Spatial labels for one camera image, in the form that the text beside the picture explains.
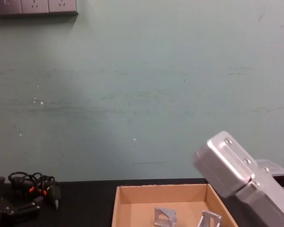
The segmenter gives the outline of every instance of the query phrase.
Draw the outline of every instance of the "metal bracket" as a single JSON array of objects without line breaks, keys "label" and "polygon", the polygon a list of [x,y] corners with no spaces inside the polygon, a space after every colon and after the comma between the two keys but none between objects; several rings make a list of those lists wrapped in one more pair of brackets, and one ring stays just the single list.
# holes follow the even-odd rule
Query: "metal bracket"
[{"label": "metal bracket", "polygon": [[[164,215],[167,219],[161,219],[160,216]],[[177,216],[175,210],[167,208],[155,207],[155,226],[158,227],[176,227]]]},{"label": "metal bracket", "polygon": [[211,219],[213,219],[213,227],[220,227],[222,216],[207,210],[202,211],[202,217],[197,227],[210,227]]}]

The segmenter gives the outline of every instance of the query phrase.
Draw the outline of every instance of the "bolt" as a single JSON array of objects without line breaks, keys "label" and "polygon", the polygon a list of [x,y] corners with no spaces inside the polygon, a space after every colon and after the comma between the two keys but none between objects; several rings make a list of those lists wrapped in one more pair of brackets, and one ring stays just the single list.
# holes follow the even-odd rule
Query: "bolt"
[{"label": "bolt", "polygon": [[245,159],[244,159],[244,162],[245,162],[246,164],[249,164],[249,165],[251,164],[251,161],[250,161],[248,158],[245,158]]},{"label": "bolt", "polygon": [[225,143],[231,145],[231,144],[232,144],[232,141],[231,141],[229,138],[226,138],[226,139],[225,139]]}]

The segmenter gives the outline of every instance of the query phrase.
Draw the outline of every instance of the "black tabletop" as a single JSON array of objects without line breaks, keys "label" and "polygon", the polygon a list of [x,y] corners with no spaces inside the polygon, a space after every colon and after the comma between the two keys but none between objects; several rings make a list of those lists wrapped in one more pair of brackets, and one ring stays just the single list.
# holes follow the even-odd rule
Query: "black tabletop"
[{"label": "black tabletop", "polygon": [[[16,227],[111,227],[116,187],[120,185],[207,183],[205,179],[121,180],[60,183],[62,201],[58,210],[45,202],[40,215]],[[6,197],[13,201],[9,187]],[[264,226],[235,198],[223,200],[239,227]]]}]

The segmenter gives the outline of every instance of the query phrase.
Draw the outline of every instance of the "cable plug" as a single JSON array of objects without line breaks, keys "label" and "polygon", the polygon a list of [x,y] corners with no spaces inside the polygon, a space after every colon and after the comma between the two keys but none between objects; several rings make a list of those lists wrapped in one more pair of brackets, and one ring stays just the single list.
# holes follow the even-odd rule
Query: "cable plug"
[{"label": "cable plug", "polygon": [[45,199],[55,207],[56,210],[59,208],[61,189],[56,181],[46,189]]}]

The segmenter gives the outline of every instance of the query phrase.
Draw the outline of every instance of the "wall scratch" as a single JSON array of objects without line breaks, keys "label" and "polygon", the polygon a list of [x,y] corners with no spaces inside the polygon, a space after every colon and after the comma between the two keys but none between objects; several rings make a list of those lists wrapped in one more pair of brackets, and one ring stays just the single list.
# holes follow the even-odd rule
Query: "wall scratch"
[{"label": "wall scratch", "polygon": [[262,12],[262,14],[261,14],[261,15],[258,17],[258,19],[257,19],[259,22],[262,20],[264,14],[265,14],[265,12],[266,12],[266,8],[267,8],[267,5],[268,5],[268,1],[269,1],[269,0],[266,1],[266,4],[265,4],[264,9],[263,9],[263,12]]},{"label": "wall scratch", "polygon": [[145,164],[164,164],[167,162],[134,162],[134,165],[145,165]]}]

